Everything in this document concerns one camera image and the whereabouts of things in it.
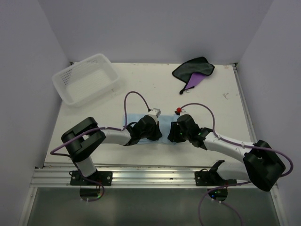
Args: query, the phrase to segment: tabletop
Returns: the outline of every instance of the tabletop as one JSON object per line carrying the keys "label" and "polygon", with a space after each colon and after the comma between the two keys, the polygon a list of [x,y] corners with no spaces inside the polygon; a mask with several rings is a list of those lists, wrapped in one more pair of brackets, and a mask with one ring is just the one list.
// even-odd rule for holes
{"label": "tabletop", "polygon": [[[251,141],[244,109],[239,95],[233,67],[215,65],[213,74],[190,92],[179,95],[184,83],[172,71],[178,64],[113,63],[120,73],[118,86],[82,107],[70,107],[62,102],[54,132],[45,158],[45,165],[71,164],[64,156],[50,155],[62,144],[64,132],[87,117],[94,117],[99,126],[122,128],[124,123],[123,100],[129,91],[141,93],[150,108],[159,108],[162,114],[173,115],[177,107],[197,102],[207,105],[216,117],[216,131],[224,136]],[[212,127],[210,113],[201,106],[185,108],[199,127]],[[127,98],[128,113],[147,113],[144,102],[136,94]],[[65,148],[58,153],[67,153]],[[212,166],[217,160],[236,160],[214,151],[195,148],[188,141],[176,145],[147,144],[120,146],[103,144],[92,153],[96,164],[156,165],[156,166]]]}

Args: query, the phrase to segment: red object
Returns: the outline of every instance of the red object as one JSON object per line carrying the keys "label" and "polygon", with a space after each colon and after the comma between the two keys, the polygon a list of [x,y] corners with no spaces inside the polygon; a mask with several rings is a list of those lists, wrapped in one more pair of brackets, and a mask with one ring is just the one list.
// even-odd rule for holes
{"label": "red object", "polygon": [[177,115],[180,115],[181,111],[182,111],[182,109],[181,109],[180,107],[178,107],[177,110],[175,111],[175,113],[176,113]]}

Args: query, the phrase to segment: folded cloth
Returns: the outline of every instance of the folded cloth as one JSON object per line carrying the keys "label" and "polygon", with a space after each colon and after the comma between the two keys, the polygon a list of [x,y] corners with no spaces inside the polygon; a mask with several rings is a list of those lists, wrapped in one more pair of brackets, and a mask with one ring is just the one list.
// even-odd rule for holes
{"label": "folded cloth", "polygon": [[[145,114],[127,114],[127,123],[138,122]],[[158,118],[159,128],[162,133],[162,137],[159,140],[152,141],[149,139],[141,139],[138,144],[148,144],[148,143],[163,143],[174,145],[175,143],[170,142],[167,137],[170,132],[170,125],[172,121],[177,121],[177,115],[160,115]]]}

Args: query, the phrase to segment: gray floor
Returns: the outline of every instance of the gray floor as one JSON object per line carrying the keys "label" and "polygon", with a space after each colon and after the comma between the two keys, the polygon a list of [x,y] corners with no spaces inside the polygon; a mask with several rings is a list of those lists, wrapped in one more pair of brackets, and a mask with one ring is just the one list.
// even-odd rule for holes
{"label": "gray floor", "polygon": [[[39,188],[28,226],[194,226],[205,189],[106,189],[96,202],[81,201],[78,188]],[[229,189],[227,203],[246,226],[278,226],[270,193],[257,188]],[[205,226],[239,226],[236,214],[206,199]]]}

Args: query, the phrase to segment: light blue cloth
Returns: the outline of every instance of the light blue cloth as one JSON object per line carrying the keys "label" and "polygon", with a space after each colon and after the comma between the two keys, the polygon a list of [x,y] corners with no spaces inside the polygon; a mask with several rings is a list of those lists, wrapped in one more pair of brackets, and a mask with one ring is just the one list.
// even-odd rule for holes
{"label": "light blue cloth", "polygon": [[[145,114],[127,114],[127,123],[138,122]],[[160,131],[162,133],[162,137],[159,140],[152,141],[146,138],[141,139],[138,144],[148,144],[148,143],[163,143],[174,145],[175,143],[170,142],[167,137],[170,132],[170,125],[172,121],[177,121],[177,115],[160,115],[158,118]]]}

